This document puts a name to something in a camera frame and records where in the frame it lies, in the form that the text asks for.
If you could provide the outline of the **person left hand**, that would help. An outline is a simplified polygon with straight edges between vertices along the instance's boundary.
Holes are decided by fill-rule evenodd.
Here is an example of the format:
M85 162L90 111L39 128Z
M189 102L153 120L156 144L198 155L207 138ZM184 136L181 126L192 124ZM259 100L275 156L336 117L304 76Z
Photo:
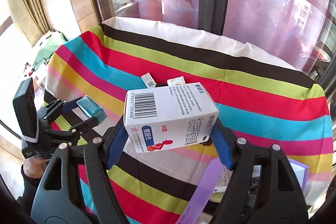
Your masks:
M42 159L38 155L24 159L23 173L29 178L41 179L49 161L49 159Z

